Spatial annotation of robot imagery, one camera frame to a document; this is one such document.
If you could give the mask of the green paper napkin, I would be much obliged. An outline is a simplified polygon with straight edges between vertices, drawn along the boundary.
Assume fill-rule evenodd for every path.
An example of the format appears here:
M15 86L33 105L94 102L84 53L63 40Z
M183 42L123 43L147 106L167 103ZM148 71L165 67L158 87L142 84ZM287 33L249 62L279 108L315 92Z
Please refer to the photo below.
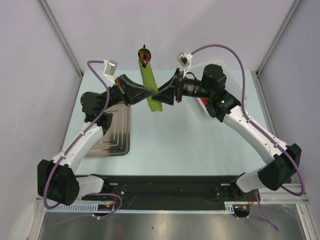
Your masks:
M144 65L143 62L138 60L139 69L141 73L143 86L147 89L153 90L155 93L158 93L158 87L156 84L155 76L151 67L151 64L148 63ZM147 98L147 103L151 112L162 112L163 106L160 101L153 100L151 96Z

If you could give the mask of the iridescent spoon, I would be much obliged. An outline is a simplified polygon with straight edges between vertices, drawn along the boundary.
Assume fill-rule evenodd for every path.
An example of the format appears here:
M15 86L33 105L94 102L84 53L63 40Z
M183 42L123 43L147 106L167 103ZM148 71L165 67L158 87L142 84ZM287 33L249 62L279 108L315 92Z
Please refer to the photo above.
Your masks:
M141 48L138 50L138 59L144 64L147 65L152 58L151 52L147 48Z

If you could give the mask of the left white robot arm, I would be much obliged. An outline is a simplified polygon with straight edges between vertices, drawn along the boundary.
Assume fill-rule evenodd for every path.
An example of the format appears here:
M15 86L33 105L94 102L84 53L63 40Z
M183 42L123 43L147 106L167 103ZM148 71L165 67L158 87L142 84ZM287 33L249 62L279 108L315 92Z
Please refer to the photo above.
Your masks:
M86 195L107 199L111 188L102 176L76 177L75 172L93 145L111 127L113 114L107 112L107 108L117 104L131 106L154 93L154 90L131 81L125 74L120 75L113 86L106 87L103 93L85 92L80 98L85 119L78 135L55 157L43 159L37 166L37 193L44 201L52 200L69 206Z

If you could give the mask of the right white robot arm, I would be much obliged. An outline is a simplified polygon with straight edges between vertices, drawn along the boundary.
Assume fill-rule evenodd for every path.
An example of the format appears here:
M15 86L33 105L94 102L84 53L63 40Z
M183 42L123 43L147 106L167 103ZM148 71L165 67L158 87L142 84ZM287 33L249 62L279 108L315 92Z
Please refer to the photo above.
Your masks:
M288 145L256 123L243 109L243 103L226 90L226 81L223 68L216 64L205 66L200 80L183 77L182 71L176 70L152 99L168 105L179 103L183 96L205 99L208 114L232 128L253 147L265 165L231 182L231 196L242 201L250 191L281 188L297 172L302 150L295 143Z

